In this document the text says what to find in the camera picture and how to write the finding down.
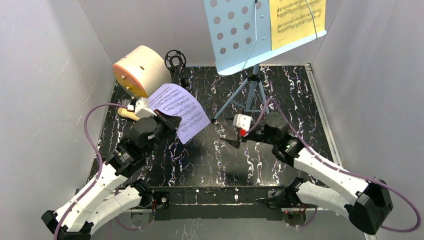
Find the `black tripod microphone stand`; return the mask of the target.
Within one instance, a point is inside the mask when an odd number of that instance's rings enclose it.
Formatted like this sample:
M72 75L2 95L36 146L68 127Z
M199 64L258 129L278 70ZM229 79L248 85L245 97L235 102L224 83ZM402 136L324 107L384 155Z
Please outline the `black tripod microphone stand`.
M188 83L188 78L184 75L187 59L185 55L176 49L169 50L164 56L165 67L173 74L178 76L179 84L188 92L191 88Z

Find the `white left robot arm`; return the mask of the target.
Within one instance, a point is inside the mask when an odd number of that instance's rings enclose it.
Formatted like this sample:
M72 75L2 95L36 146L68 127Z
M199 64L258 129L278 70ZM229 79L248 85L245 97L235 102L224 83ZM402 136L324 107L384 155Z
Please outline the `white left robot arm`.
M107 197L146 164L158 144L177 132L181 121L180 116L159 110L136 121L97 174L69 202L41 216L53 239L89 240L124 211L152 204L154 190L144 180L136 180L119 194Z

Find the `blue music stand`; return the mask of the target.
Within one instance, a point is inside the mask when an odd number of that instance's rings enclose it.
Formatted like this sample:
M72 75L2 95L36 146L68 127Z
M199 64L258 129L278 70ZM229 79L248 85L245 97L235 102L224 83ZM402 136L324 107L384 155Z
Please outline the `blue music stand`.
M217 73L232 75L253 67L258 78L264 61L317 40L311 37L272 50L270 0L203 2Z

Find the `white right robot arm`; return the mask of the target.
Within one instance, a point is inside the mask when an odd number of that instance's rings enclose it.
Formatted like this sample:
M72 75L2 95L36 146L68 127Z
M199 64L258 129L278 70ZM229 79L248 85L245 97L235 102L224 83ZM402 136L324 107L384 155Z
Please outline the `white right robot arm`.
M284 193L274 192L265 198L270 207L275 207L278 201L292 206L315 205L348 218L368 235L377 233L393 210L390 193L382 187L383 180L351 176L341 166L306 147L301 138L294 136L280 113L269 113L257 124L252 121L251 116L242 113L233 117L233 126L239 130L238 143L254 141L272 145L272 154L279 161L325 184L318 186L298 177Z

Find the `beige microphone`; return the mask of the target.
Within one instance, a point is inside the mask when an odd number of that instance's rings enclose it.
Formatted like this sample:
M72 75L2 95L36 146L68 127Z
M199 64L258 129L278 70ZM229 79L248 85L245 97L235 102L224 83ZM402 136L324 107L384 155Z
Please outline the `beige microphone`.
M125 107L119 107L117 109L117 113L118 115L120 115L123 118L128 118L131 119L133 121L138 121L140 118L138 116L136 116L135 114L135 107L130 107L129 109L125 108Z

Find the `lavender sheet music page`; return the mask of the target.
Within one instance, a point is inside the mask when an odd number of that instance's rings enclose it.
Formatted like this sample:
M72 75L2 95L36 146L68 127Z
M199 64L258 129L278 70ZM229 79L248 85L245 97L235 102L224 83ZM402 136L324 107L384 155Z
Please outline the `lavender sheet music page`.
M197 99L180 85L163 84L148 97L148 102L152 110L181 117L176 135L182 144L189 142L211 123Z

